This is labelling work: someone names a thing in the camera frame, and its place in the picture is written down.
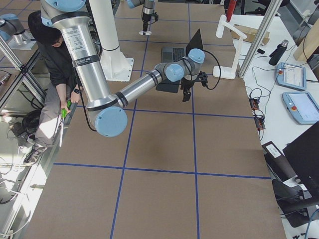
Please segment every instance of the person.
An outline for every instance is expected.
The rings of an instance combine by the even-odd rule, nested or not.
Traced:
[[[28,16],[28,26],[37,41],[51,81],[40,114],[39,127],[35,133],[35,144],[23,161],[24,165],[31,166],[54,145],[61,120],[61,110],[70,112],[67,107],[68,100],[72,103],[79,102],[81,84],[61,32],[42,24],[41,11],[32,12]]]

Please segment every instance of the black hair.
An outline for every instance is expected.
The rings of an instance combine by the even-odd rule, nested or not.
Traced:
[[[45,45],[53,45],[61,36],[60,30],[42,23],[41,11],[34,11],[28,17],[28,25],[34,39]]]

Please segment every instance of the sneaker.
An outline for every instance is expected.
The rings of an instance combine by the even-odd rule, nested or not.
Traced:
[[[32,147],[32,150],[30,151],[30,153],[27,154],[26,158],[23,161],[23,164],[25,166],[31,166],[33,164],[35,164],[39,158],[41,157],[41,155],[47,150],[48,148],[45,146],[42,146],[40,144],[35,144]]]

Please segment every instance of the cardboard box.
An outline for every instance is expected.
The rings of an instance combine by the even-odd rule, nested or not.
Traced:
[[[248,42],[253,42],[253,40],[255,39],[255,36],[257,34],[257,31],[258,31],[258,29],[255,29],[252,27],[241,26],[238,24],[234,24],[234,27],[247,35],[247,38],[244,39],[244,41],[248,41]],[[231,35],[233,38],[239,39],[239,36],[235,32],[231,31]],[[267,31],[265,36],[264,36],[264,39],[262,41],[262,44],[266,45],[268,43],[268,41],[269,41],[269,32]]]

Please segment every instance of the red object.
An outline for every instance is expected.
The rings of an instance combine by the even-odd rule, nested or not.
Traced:
[[[230,2],[229,2],[228,9],[227,9],[227,14],[226,14],[228,22],[230,22],[231,16],[234,13],[234,10],[235,10],[235,7],[236,7],[236,3],[237,3],[237,0],[230,0]]]

